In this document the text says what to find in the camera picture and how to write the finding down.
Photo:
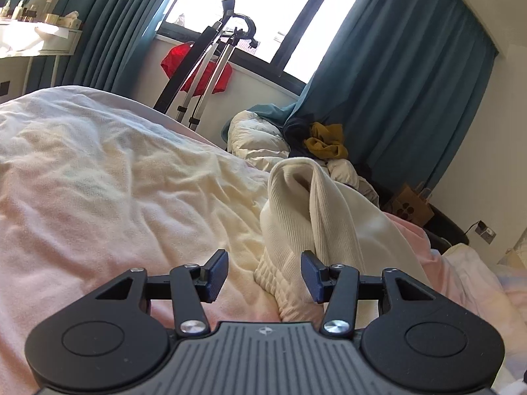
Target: silver screw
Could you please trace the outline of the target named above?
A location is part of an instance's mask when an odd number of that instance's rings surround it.
[[[349,330],[349,324],[340,319],[334,319],[324,324],[324,329],[331,334],[343,334]]]
[[[180,327],[181,331],[188,334],[199,334],[205,331],[207,326],[204,322],[191,319],[190,321],[183,322]]]

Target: wall outlet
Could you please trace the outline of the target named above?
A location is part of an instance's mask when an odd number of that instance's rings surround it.
[[[0,96],[4,96],[9,93],[9,84],[10,81],[4,81],[0,83]]]
[[[496,232],[488,227],[483,221],[479,221],[475,230],[476,234],[480,235],[483,240],[489,245],[496,237]]]

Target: white logo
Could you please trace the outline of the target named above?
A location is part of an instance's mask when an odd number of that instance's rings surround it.
[[[272,329],[269,327],[262,327],[258,330],[258,332],[263,335],[269,335],[272,333]]]

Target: table leg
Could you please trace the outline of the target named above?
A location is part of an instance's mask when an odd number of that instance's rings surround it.
[[[55,56],[55,63],[53,64],[53,72],[51,74],[51,84],[49,87],[55,86],[55,82],[57,80],[57,70],[59,69],[59,60],[60,55]]]
[[[30,61],[27,63],[26,76],[24,78],[24,86],[22,87],[22,94],[26,94],[27,91],[27,81],[30,78],[31,65],[33,65],[33,57],[30,56]]]

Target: bed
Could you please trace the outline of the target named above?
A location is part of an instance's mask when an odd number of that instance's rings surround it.
[[[218,300],[205,305],[210,323],[278,321],[274,297],[253,277],[264,251],[260,212],[268,178],[169,117],[107,92],[64,86],[2,104],[4,393],[37,389],[23,353],[37,323],[132,267],[165,274],[226,249],[229,276]],[[417,227],[405,230],[409,242],[416,236],[426,242]],[[509,382],[526,368],[527,346],[517,343],[518,337],[527,343],[523,306],[509,300],[511,292],[471,251],[441,257],[428,244],[419,261],[434,289],[500,331],[508,347],[500,381]],[[479,295],[482,283],[492,302]],[[152,314],[171,325],[166,302],[154,302]]]

